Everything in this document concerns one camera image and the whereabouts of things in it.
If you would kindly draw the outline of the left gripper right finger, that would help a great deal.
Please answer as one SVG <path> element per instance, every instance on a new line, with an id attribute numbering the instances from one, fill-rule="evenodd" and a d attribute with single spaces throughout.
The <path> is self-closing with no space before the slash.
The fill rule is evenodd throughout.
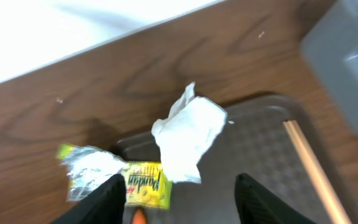
<path id="1" fill-rule="evenodd" d="M 234 198 L 241 224 L 314 224 L 246 173 L 236 177 Z"/>

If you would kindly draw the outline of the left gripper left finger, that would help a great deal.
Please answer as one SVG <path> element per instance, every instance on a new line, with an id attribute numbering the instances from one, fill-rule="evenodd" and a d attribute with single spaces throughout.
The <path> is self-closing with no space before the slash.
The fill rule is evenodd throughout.
<path id="1" fill-rule="evenodd" d="M 115 174 L 51 224 L 121 224 L 126 185 Z"/>

